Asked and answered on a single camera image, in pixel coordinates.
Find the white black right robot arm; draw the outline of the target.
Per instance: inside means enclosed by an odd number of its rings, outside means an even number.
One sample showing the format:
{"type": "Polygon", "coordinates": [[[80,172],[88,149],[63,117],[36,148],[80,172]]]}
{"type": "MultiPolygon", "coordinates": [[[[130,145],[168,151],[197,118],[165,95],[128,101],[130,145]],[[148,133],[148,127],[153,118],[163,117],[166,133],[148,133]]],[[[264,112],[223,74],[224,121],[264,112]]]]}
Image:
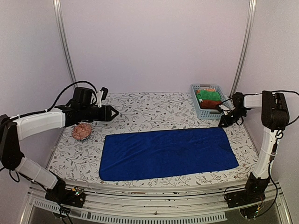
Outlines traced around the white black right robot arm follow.
{"type": "Polygon", "coordinates": [[[262,91],[260,94],[243,94],[236,92],[232,96],[234,109],[224,112],[219,127],[229,127],[238,120],[242,120],[251,109],[261,108],[261,122],[263,125],[263,142],[259,157],[253,171],[245,185],[245,190],[236,196],[228,194],[233,199],[242,199],[245,203],[252,203],[264,194],[270,180],[272,163],[277,154],[283,132],[289,124],[289,111],[282,91],[262,91]]]}

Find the dark red towel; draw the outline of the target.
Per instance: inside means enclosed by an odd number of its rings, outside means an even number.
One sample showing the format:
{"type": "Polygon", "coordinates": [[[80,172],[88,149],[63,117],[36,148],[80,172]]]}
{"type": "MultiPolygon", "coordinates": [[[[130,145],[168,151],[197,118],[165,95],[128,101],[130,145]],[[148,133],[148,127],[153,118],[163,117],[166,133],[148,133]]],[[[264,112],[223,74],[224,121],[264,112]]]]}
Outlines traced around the dark red towel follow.
{"type": "Polygon", "coordinates": [[[199,104],[201,109],[217,110],[217,105],[221,104],[221,101],[218,100],[202,100],[199,104]]]}

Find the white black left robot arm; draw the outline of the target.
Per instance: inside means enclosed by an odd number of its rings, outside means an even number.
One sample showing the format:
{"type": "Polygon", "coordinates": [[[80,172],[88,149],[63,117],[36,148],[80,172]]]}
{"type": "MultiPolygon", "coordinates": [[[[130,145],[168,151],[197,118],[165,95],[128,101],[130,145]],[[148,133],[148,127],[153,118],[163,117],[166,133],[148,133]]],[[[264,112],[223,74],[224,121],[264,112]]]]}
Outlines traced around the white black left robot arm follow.
{"type": "Polygon", "coordinates": [[[66,189],[65,181],[27,157],[21,150],[21,142],[80,123],[112,121],[118,116],[118,111],[110,105],[103,105],[107,94],[105,87],[100,90],[77,87],[66,104],[55,102],[49,109],[14,117],[1,115],[0,162],[3,167],[41,185],[60,203],[66,202],[71,191],[66,189]]]}

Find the blue towel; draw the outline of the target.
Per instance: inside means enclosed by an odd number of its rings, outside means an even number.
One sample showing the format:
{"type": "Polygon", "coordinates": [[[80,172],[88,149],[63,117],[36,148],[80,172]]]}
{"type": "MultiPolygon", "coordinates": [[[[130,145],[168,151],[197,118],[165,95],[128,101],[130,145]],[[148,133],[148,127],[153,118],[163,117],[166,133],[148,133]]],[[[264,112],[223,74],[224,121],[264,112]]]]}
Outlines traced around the blue towel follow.
{"type": "Polygon", "coordinates": [[[99,177],[139,181],[229,170],[238,161],[219,127],[112,134],[105,137],[99,177]]]}

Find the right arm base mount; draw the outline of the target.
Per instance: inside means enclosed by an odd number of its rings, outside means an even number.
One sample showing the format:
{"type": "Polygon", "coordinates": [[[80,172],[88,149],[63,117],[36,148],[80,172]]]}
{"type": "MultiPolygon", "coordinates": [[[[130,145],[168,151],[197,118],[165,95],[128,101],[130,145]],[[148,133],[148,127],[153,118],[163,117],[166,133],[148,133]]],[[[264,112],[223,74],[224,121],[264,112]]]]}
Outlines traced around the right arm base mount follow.
{"type": "Polygon", "coordinates": [[[245,219],[257,218],[262,204],[265,200],[265,190],[267,185],[250,185],[247,184],[245,188],[239,191],[224,192],[224,200],[227,202],[229,208],[242,207],[240,214],[245,219]]]}

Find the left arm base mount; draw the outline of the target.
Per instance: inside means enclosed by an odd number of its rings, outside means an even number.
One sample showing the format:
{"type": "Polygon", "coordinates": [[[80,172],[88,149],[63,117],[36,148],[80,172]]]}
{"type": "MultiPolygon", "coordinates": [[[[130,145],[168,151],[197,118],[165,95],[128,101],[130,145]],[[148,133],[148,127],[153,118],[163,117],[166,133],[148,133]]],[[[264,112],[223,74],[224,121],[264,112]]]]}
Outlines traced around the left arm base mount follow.
{"type": "Polygon", "coordinates": [[[83,208],[86,194],[79,187],[66,189],[65,187],[55,187],[48,189],[45,199],[58,203],[59,205],[69,205],[77,208],[83,208]]]}

